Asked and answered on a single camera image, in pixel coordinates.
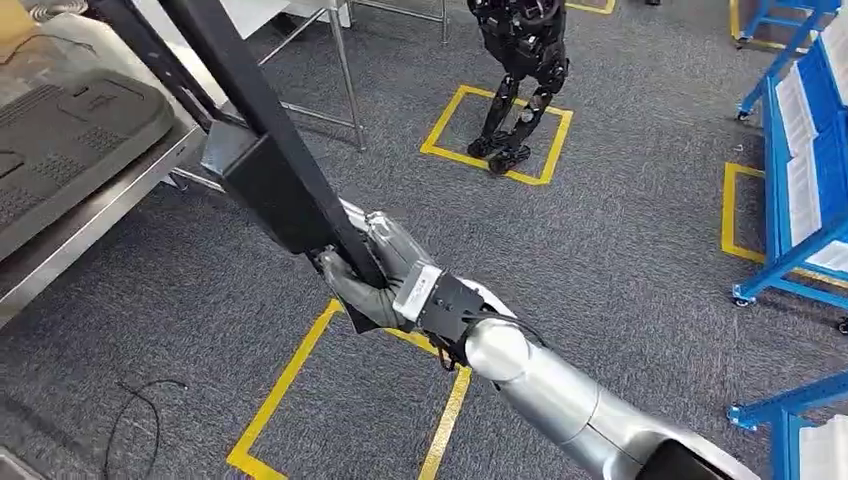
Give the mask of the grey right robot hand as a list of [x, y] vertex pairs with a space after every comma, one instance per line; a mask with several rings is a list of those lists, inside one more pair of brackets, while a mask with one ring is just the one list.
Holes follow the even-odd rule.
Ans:
[[375, 288], [361, 281], [352, 267], [334, 250], [327, 249], [317, 257], [325, 281], [336, 296], [349, 303], [380, 328], [410, 332], [415, 328], [393, 308], [393, 302], [413, 265], [434, 260], [424, 248], [385, 213], [375, 211], [365, 216], [365, 234], [388, 285]]

